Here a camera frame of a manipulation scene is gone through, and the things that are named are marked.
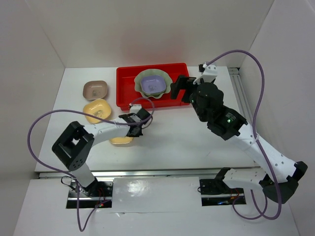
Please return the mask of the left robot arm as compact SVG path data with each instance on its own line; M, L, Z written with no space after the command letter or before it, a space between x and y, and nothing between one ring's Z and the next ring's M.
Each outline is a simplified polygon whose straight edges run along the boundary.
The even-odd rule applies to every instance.
M55 141L52 152L77 179L80 191L92 196L101 188L86 164L92 147L113 138L142 136L142 125L150 115L144 108L137 108L109 122L84 126L73 121Z

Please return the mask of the purple square panda plate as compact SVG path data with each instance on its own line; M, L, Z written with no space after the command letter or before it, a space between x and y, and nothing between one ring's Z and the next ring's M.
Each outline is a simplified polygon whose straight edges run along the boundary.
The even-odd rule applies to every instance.
M145 76L140 80L142 92L149 95L159 95L166 90L165 79L160 75Z

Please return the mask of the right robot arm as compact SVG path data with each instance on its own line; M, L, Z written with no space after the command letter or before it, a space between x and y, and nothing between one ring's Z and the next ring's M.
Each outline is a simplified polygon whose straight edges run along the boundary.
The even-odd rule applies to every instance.
M225 193L232 188L261 190L268 199L281 204L292 197L308 168L304 162L285 157L263 138L254 135L247 120L223 104L223 92L214 83L194 84L193 77L179 76L170 87L171 99L176 99L183 89L182 101L193 106L199 120L259 165L258 169L222 168L216 175L217 191Z

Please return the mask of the yellow square panda plate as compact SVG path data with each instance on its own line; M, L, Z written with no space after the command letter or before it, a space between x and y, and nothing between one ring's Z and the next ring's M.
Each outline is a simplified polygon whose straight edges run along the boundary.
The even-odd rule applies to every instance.
M133 137L116 137L109 140L113 145L126 145L133 141Z

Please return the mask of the large green scalloped bowl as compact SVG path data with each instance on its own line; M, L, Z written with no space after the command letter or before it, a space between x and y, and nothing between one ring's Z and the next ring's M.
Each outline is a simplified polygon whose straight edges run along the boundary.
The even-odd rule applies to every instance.
M165 79L165 82L166 82L166 90L165 92L159 94L159 95L145 95L143 92L142 92L142 89L141 89L141 86L140 86L140 80L145 77L145 76L150 76L150 75L160 75L162 76L164 79ZM159 69L147 69L147 70L144 70L142 72L140 72L134 79L134 90L136 92L139 92L141 94L142 97L145 97L145 98L155 98L155 99L160 99L164 94L168 94L170 93L171 91L171 88L170 88L170 85L173 83L172 79L170 78L170 76L168 75L168 73L162 71L162 70L159 70Z

